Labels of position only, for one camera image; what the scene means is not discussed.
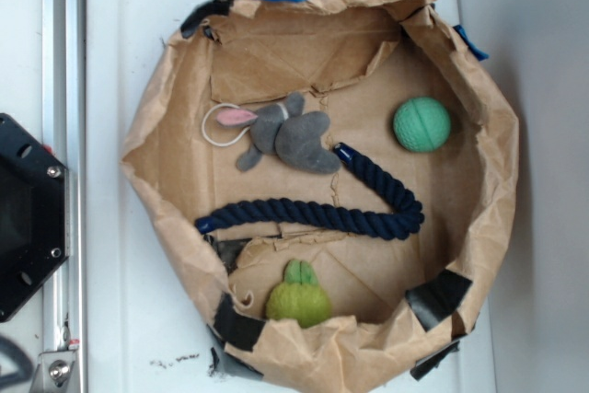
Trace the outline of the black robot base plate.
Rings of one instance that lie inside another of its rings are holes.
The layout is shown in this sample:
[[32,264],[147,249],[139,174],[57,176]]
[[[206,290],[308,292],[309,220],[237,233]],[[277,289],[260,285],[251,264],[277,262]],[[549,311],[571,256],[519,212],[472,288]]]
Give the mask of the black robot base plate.
[[67,167],[1,115],[1,321],[9,321],[67,259]]

